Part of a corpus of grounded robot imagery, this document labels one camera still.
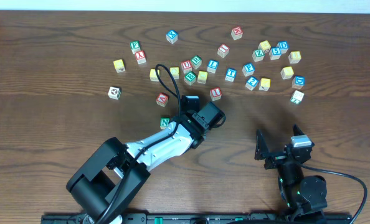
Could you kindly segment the green N block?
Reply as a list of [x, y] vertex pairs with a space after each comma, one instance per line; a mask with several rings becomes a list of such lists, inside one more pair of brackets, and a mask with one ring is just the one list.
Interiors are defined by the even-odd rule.
[[170, 123], [170, 119], [169, 118], [162, 117], [160, 119], [159, 126], [160, 126], [161, 129], [166, 129], [169, 126], [169, 123]]

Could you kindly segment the green R block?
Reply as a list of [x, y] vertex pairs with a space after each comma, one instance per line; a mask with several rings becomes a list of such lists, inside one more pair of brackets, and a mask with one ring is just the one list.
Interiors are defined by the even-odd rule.
[[197, 70], [202, 65], [202, 58], [200, 58], [198, 55], [193, 56], [191, 59], [191, 65], [193, 69]]

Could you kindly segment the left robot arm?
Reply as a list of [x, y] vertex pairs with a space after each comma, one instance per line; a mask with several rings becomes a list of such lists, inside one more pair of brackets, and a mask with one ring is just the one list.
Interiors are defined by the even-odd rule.
[[69, 179], [66, 189], [94, 223], [113, 223], [139, 192], [152, 169], [197, 148], [206, 134], [224, 123], [213, 102], [183, 96], [179, 114], [160, 132], [135, 142], [106, 140]]

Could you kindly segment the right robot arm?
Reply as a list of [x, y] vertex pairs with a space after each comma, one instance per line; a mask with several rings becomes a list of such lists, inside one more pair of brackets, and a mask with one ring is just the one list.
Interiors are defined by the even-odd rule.
[[280, 194], [288, 205], [283, 212], [286, 220], [293, 222], [297, 218], [316, 212], [328, 206], [326, 201], [326, 181], [320, 175], [305, 176], [301, 166], [311, 159], [315, 145], [297, 126], [293, 126], [290, 144], [282, 151], [271, 152], [260, 130], [256, 132], [257, 144], [254, 159], [264, 161], [264, 169], [278, 171]]

